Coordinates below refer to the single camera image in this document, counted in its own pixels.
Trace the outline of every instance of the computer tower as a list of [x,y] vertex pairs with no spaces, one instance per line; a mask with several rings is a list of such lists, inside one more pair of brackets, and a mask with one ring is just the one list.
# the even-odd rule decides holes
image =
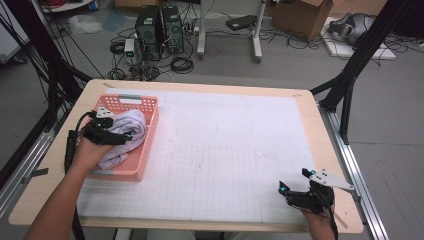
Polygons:
[[162,8],[163,24],[165,27],[165,41],[168,53],[183,53],[183,31],[182,21],[176,6],[165,6]]
[[141,6],[135,23],[143,60],[161,59],[160,45],[164,41],[160,8],[156,5]]

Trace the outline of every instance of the metal frame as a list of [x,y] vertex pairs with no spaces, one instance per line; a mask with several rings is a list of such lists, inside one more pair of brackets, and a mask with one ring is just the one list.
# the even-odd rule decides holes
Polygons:
[[387,35],[405,15],[407,10],[413,6],[416,0],[389,0],[384,5],[378,17],[367,31],[362,41],[358,43],[352,58],[347,62],[341,73],[328,82],[321,84],[311,90],[313,95],[330,89],[325,99],[320,101],[320,106],[327,111],[335,112],[339,102],[343,99],[342,118],[340,122],[340,135],[345,144],[348,141],[348,125],[350,108],[353,96],[353,87],[359,74],[380,48]]
[[359,169],[358,163],[353,155],[352,149],[349,145],[344,143],[342,136],[338,133],[340,130],[340,120],[337,114],[325,111],[324,116],[327,117],[331,126],[331,129],[329,130],[333,133],[345,170],[349,174],[352,184],[355,186],[356,196],[354,196],[354,198],[361,205],[362,213],[368,222],[368,227],[372,236],[374,239],[388,240],[389,237],[387,236],[386,229],[384,228],[380,215],[377,212],[365,180],[362,177],[361,170]]
[[20,162],[6,184],[1,188],[0,218],[3,217],[20,190],[29,183],[33,176],[37,175],[33,170],[38,166],[47,150],[50,148],[61,124],[62,122],[57,123],[50,131],[42,132],[38,136],[25,158]]

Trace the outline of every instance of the floor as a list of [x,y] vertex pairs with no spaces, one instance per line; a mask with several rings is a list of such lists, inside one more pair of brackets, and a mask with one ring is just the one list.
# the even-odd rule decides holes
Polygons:
[[[135,15],[116,11],[111,6],[91,13],[85,8],[59,17],[92,14],[103,24],[95,34],[74,39],[102,75],[111,69],[110,39],[119,31],[134,26]],[[222,15],[208,24],[225,29]],[[269,27],[269,19],[264,20]],[[99,77],[78,49],[65,37],[77,68]],[[256,63],[253,47],[245,36],[211,34],[206,40],[206,55],[192,56],[194,70],[186,75],[162,74],[159,82],[257,86],[312,89],[337,76],[345,60],[330,57],[324,46],[296,49],[287,38],[261,41],[263,60]],[[303,43],[291,42],[301,48]],[[424,235],[424,190],[419,177],[424,169],[424,54],[409,49],[395,52],[394,61],[370,62],[359,76],[353,94],[349,125],[350,145],[368,189],[391,239],[422,239]],[[42,88],[30,64],[9,62],[0,65],[0,167],[11,157],[20,142],[46,109]],[[316,100],[325,93],[316,96]],[[0,220],[4,239],[20,239],[26,227],[7,222],[10,210]],[[112,239],[114,229],[86,229],[88,239]],[[199,233],[201,239],[218,239],[218,233]],[[135,231],[132,239],[142,239],[145,230]],[[307,234],[287,234],[281,239],[309,239]],[[340,239],[371,239],[365,230],[359,235],[341,235]]]

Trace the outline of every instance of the plastic basket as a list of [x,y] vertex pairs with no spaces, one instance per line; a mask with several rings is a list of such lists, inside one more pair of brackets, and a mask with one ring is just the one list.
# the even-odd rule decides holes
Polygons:
[[131,109],[140,110],[146,118],[147,135],[140,146],[128,153],[128,158],[124,162],[109,170],[93,169],[89,178],[141,181],[159,119],[158,99],[150,96],[103,94],[97,99],[93,109],[97,110],[101,106],[115,115]]

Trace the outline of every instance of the towel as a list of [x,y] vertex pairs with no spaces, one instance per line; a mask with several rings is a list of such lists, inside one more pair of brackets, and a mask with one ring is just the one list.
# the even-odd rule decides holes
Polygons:
[[147,134],[146,119],[140,110],[128,110],[116,116],[113,125],[108,129],[113,133],[131,133],[132,140],[118,145],[107,152],[97,166],[106,170],[115,167],[128,158],[128,152],[140,146]]

